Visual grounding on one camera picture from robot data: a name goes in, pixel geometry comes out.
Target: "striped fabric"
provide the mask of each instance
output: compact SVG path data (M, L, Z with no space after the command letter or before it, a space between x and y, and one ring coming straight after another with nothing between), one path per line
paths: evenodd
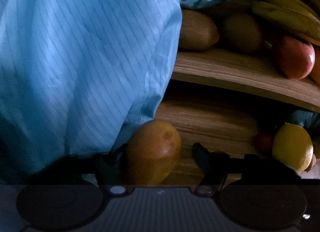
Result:
M180 1L0 0L0 178L108 153L153 119Z

